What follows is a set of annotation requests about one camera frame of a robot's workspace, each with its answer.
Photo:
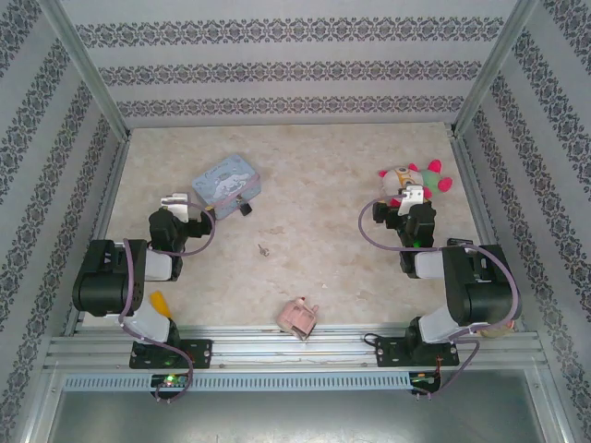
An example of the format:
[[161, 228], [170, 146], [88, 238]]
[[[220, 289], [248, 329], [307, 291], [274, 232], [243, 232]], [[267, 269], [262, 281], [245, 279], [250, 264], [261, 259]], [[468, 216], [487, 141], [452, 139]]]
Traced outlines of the blue cartoon print tin box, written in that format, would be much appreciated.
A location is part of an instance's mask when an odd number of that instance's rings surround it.
[[241, 202], [250, 203], [261, 192], [261, 182], [257, 171], [240, 155], [233, 154], [195, 178], [192, 188], [220, 221], [240, 212]]

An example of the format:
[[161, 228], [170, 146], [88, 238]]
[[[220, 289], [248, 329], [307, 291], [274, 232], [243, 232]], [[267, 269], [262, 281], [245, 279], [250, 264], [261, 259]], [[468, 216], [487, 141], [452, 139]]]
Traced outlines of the plush doll with pink limbs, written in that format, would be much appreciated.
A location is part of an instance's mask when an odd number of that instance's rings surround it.
[[447, 193], [452, 188], [452, 179], [441, 174], [441, 161], [432, 160], [424, 169], [420, 169], [414, 163], [395, 166], [391, 169], [378, 171], [381, 179], [382, 192], [387, 196], [388, 204], [393, 208], [399, 208], [402, 199], [394, 198], [401, 195], [408, 186], [421, 186], [423, 188], [423, 202], [432, 200], [439, 194]]

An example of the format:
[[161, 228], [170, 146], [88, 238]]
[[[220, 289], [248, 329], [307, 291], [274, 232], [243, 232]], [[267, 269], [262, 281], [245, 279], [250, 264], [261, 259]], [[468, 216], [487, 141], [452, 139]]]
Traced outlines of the yellow plastic object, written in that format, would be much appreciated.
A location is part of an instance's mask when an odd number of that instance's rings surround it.
[[153, 292], [150, 295], [150, 301], [152, 307], [156, 310], [157, 313], [169, 319], [173, 318], [170, 307], [166, 302], [165, 297], [163, 296], [163, 293], [161, 291]]

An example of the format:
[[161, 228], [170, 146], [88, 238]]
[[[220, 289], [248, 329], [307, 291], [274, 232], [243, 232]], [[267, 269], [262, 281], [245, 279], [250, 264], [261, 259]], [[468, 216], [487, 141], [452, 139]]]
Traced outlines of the round tin with red lid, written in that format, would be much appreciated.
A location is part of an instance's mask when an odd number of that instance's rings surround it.
[[502, 326], [498, 326], [497, 328], [482, 329], [478, 332], [478, 334], [483, 338], [497, 339], [500, 337], [504, 337], [508, 334], [511, 334], [513, 332], [514, 332], [514, 321], [511, 320], [507, 324], [504, 324]]

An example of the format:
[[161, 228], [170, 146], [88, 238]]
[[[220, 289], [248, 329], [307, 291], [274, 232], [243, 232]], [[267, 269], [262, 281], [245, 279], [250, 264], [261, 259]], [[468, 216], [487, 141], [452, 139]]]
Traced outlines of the pink toy house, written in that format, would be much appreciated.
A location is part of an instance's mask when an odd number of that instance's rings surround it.
[[309, 306], [305, 297], [290, 300], [276, 318], [277, 326], [301, 341], [306, 341], [318, 323], [318, 305]]

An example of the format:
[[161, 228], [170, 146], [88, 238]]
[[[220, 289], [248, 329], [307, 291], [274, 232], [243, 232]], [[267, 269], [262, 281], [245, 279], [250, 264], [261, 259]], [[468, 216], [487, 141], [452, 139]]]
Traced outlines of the circuit board with green light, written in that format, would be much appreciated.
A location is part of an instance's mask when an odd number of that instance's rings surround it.
[[151, 377], [151, 387], [181, 389], [187, 383], [186, 374], [153, 375]]

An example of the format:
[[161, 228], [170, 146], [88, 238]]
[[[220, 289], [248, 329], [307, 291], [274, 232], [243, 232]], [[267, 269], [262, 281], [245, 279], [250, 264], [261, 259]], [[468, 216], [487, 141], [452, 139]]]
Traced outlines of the grey metal panel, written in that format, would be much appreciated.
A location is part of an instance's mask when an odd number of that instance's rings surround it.
[[526, 397], [418, 401], [401, 391], [68, 392], [50, 443], [546, 443]]

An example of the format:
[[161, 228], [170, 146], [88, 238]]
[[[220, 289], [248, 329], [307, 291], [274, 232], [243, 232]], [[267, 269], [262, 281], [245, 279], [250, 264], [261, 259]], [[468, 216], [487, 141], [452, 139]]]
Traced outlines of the aluminium table side rail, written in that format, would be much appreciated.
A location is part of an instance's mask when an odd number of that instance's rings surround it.
[[483, 198], [478, 177], [469, 159], [464, 142], [456, 137], [450, 139], [453, 157], [463, 184], [468, 206], [476, 226], [478, 242], [481, 245], [498, 244], [499, 238], [488, 214], [486, 200]]
[[[103, 187], [103, 193], [99, 200], [99, 212], [95, 217], [93, 230], [90, 234], [87, 245], [84, 248], [84, 252], [87, 251], [92, 240], [103, 239], [105, 237], [113, 206], [115, 204], [117, 189], [125, 167], [129, 145], [130, 137], [127, 137], [126, 141], [120, 143], [117, 153], [113, 157], [109, 174]], [[73, 306], [73, 303], [70, 303], [66, 312], [66, 322], [63, 325], [61, 335], [66, 337], [72, 336], [77, 330], [79, 318], [79, 311]]]

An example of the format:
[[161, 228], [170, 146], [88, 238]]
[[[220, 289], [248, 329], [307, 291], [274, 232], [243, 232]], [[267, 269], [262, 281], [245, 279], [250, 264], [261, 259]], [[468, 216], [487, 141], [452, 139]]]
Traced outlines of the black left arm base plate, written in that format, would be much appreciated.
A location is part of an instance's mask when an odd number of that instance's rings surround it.
[[[182, 340], [180, 350], [186, 354], [195, 369], [208, 369], [211, 365], [211, 340]], [[188, 369], [187, 360], [177, 352], [162, 346], [133, 342], [129, 358], [131, 369]]]

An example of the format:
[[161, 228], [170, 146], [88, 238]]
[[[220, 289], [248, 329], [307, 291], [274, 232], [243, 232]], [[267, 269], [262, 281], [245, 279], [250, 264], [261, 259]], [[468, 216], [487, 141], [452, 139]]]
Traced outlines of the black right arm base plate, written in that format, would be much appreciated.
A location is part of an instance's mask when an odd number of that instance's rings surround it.
[[457, 348], [450, 343], [409, 344], [402, 338], [382, 337], [376, 341], [378, 367], [436, 366], [460, 364]]

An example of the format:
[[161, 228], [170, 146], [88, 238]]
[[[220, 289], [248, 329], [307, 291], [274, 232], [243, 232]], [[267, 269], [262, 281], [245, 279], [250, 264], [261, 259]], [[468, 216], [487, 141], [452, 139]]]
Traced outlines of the aluminium mounting rail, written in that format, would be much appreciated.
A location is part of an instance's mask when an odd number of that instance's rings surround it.
[[[399, 337], [402, 324], [320, 325], [307, 341], [276, 326], [190, 327], [180, 334], [188, 339], [212, 342], [211, 371], [320, 372], [362, 371], [376, 367], [375, 352], [364, 343], [367, 333]], [[535, 332], [514, 332], [497, 339], [479, 339], [478, 353], [461, 344], [461, 358], [471, 357], [478, 369], [529, 369], [548, 359]], [[50, 339], [42, 361], [45, 370], [64, 372], [126, 371], [132, 340], [115, 327], [80, 327], [69, 337]]]

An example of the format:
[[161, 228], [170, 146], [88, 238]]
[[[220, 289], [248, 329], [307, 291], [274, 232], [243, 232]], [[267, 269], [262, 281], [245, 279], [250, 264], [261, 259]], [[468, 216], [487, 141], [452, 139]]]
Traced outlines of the aluminium frame upright post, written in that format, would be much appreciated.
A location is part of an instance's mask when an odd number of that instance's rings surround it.
[[515, 41], [522, 32], [539, 0], [516, 0], [511, 14], [507, 17], [499, 37], [493, 45], [489, 56], [476, 77], [464, 104], [452, 125], [456, 138], [462, 136], [476, 114], [478, 106], [488, 93], [488, 88], [503, 67]]
[[100, 107], [110, 127], [119, 140], [127, 141], [129, 129], [117, 108], [103, 78], [92, 62], [90, 54], [71, 22], [60, 0], [37, 0], [57, 37], [68, 52], [80, 76], [87, 84], [91, 95]]

